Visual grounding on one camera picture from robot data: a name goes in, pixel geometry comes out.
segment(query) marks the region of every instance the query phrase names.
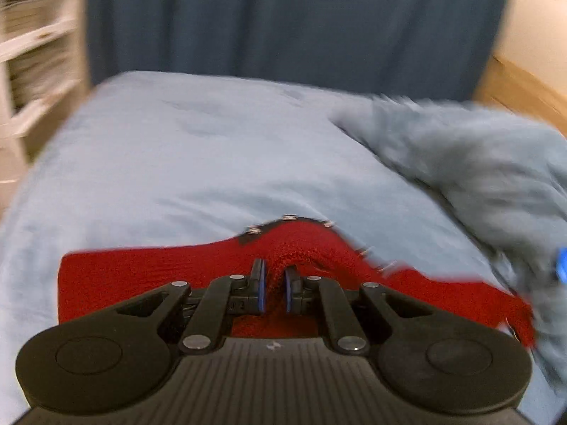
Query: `light blue bedsheet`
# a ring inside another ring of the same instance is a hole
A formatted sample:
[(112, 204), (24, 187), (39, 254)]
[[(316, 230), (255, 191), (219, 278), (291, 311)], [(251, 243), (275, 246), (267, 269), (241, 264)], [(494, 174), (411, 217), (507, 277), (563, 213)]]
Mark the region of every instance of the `light blue bedsheet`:
[[(103, 84), (47, 146), (0, 227), (0, 425), (27, 407), (15, 356), (57, 323), (58, 264), (72, 250), (206, 243), (297, 214), (334, 220), (382, 261), (498, 285), (434, 194), (333, 124), (373, 107), (366, 97), (177, 73)], [(536, 367), (521, 410), (547, 425), (562, 404)]]

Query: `red cloth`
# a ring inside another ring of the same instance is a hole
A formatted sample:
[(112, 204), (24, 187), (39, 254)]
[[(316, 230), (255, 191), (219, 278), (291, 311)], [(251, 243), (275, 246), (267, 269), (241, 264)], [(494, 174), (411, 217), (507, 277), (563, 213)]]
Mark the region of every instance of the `red cloth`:
[(297, 265), (301, 275), (334, 278), (344, 289), (382, 283), (438, 308), (496, 328), (506, 319), (525, 346), (534, 344), (531, 309), (520, 298), (485, 283), (431, 281), (413, 269), (389, 277), (365, 262), (337, 233), (307, 221), (285, 222), (254, 237), (177, 248), (115, 249), (65, 255), (58, 277), (59, 320), (65, 322), (142, 294), (171, 281), (207, 287), (217, 277), (247, 275), (255, 258), (266, 260), (266, 315), (234, 322), (232, 334), (254, 337), (313, 336), (305, 317), (285, 314), (283, 273)]

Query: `wooden headboard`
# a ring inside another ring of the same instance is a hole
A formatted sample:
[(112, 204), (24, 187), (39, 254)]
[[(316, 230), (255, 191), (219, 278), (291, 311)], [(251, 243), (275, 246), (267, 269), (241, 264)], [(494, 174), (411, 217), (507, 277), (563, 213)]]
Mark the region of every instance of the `wooden headboard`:
[(506, 59), (489, 60), (474, 100), (546, 121), (567, 136), (567, 97)]
[(475, 100), (545, 120), (567, 136), (567, 0), (507, 0)]

